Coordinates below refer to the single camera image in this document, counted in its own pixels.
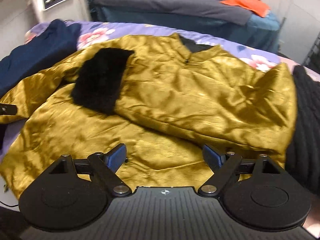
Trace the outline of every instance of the gray ribbed panel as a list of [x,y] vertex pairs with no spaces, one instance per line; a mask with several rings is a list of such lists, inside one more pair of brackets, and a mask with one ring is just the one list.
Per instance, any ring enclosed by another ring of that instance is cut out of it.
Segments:
[[191,187],[140,187],[130,197],[112,201],[97,221],[77,231],[50,233],[29,228],[23,240],[302,240],[315,239],[303,228],[259,232],[228,217],[216,199]]

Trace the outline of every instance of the silver bolt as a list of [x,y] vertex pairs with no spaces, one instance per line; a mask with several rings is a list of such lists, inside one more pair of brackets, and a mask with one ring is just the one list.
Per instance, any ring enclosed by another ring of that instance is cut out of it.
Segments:
[[119,185],[113,188],[113,191],[118,193],[118,194],[124,194],[129,191],[129,188],[125,185]]
[[204,193],[215,193],[217,191],[217,188],[213,185],[204,185],[201,187],[201,190]]

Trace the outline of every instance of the white wall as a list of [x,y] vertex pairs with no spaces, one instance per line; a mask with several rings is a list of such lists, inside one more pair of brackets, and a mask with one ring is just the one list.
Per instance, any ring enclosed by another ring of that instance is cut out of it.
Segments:
[[36,18],[25,0],[0,0],[0,59],[22,45]]
[[262,0],[280,21],[290,6],[287,20],[280,34],[281,52],[302,63],[320,32],[320,0]]

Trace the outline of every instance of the black fur patch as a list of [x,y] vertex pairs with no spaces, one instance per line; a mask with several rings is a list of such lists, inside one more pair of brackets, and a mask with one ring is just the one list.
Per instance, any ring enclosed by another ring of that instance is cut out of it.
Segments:
[[112,114],[120,94],[126,62],[133,53],[132,50],[105,48],[84,62],[71,92],[74,103]]

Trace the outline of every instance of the blue bedsheet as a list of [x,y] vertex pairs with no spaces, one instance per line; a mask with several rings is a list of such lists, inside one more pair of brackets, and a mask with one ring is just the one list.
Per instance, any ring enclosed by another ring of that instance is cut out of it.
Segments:
[[207,17],[147,12],[135,8],[94,5],[98,21],[146,23],[194,31],[224,38],[271,53],[278,51],[280,23],[270,12],[265,18],[253,14],[244,26]]

